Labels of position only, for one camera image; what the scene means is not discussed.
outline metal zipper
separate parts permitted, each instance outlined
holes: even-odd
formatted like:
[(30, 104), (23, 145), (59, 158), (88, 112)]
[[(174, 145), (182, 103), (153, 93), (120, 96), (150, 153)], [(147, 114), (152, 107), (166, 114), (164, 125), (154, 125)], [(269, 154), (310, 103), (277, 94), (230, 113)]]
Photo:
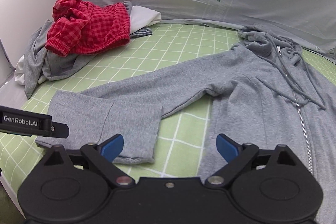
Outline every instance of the metal zipper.
[[(294, 99), (297, 100), (296, 94), (295, 94), (294, 90), (292, 89), (292, 87), (291, 87), (291, 90), (293, 92)], [(312, 153), (311, 153), (311, 147), (310, 147), (310, 142), (309, 142), (309, 139), (308, 139), (308, 134), (307, 134), (306, 126), (305, 126), (305, 121), (303, 120), (301, 106), (299, 104), (295, 104), (295, 106), (296, 106), (297, 113), (299, 114), (300, 123), (301, 123), (303, 136), (304, 136), (304, 141), (306, 143), (307, 154), (308, 154), (308, 170), (312, 175), (314, 175), (313, 157), (312, 157)]]

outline red ribbed cuff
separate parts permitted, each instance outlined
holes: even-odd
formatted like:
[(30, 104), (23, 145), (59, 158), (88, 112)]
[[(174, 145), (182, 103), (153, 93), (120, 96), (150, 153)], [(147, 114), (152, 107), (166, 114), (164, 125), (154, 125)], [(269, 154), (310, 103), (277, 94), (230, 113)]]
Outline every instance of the red ribbed cuff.
[(54, 37), (47, 40), (45, 48), (61, 57), (66, 57), (71, 50), (71, 47), (69, 45)]

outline plaid fabric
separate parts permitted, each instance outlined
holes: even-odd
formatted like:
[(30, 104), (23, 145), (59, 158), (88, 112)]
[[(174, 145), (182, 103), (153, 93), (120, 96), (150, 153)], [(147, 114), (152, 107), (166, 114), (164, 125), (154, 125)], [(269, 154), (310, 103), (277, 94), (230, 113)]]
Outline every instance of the plaid fabric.
[(63, 57), (103, 52), (130, 40), (130, 18), (122, 3), (102, 8), (89, 1), (57, 0), (52, 16), (45, 47)]
[(129, 35), (130, 38), (136, 38), (136, 37), (146, 37), (148, 35), (153, 34), (152, 29), (150, 27), (143, 27), (140, 30), (137, 30), (134, 33), (131, 33)]

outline blue gripper pad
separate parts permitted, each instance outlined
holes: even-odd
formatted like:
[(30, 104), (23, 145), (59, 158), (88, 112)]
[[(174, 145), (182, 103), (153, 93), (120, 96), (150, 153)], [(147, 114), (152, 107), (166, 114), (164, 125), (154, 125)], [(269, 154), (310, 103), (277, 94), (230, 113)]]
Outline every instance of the blue gripper pad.
[(242, 151), (242, 146), (231, 140), (224, 134), (219, 134), (216, 139), (217, 151), (226, 160), (227, 163), (232, 161)]
[(100, 144), (99, 147), (100, 154), (109, 162), (112, 162), (123, 151), (124, 138), (120, 134), (114, 135)]

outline gray clothing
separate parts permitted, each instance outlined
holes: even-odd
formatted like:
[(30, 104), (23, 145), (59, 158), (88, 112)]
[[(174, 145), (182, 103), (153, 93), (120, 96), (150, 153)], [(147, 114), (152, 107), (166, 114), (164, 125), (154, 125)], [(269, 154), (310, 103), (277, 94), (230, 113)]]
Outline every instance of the gray clothing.
[(79, 71), (95, 57), (95, 55), (78, 54), (61, 57), (48, 51), (44, 45), (52, 24), (52, 21), (47, 20), (41, 28), (31, 35), (30, 43), (25, 52), (25, 93), (28, 99), (38, 85), (41, 75), (44, 75), (49, 81), (64, 79)]
[(123, 5), (125, 6), (125, 8), (127, 10), (128, 15), (130, 15), (131, 11), (132, 11), (132, 2), (130, 2), (130, 1), (124, 1)]
[[(125, 149), (122, 160), (116, 162), (153, 158), (160, 119), (207, 93), (214, 101), (199, 168), (201, 178), (226, 163), (216, 150), (219, 133), (261, 149), (284, 143), (323, 188), (317, 221), (336, 223), (335, 85), (305, 63), (301, 46), (291, 39), (258, 26), (242, 28), (240, 36), (244, 41), (227, 52), (78, 94), (57, 91), (48, 114), (70, 127), (69, 138), (61, 144), (78, 149), (88, 141), (102, 142), (120, 133)], [(276, 46), (280, 46), (281, 56)], [(60, 140), (38, 137), (36, 142), (51, 146)]]

